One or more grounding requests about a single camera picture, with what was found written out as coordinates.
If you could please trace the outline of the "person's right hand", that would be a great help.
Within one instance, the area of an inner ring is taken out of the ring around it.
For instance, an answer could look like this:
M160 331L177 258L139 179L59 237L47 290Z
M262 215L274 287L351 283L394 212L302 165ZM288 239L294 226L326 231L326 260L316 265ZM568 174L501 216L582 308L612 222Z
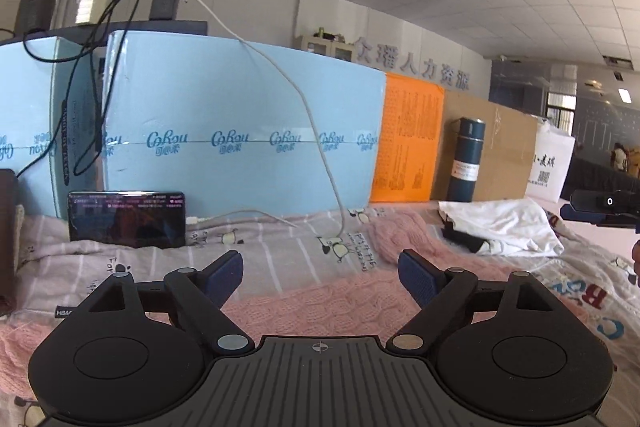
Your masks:
M631 249L631 259L634 262L634 274L638 277L638 283L640 280L640 239L634 243L634 247Z

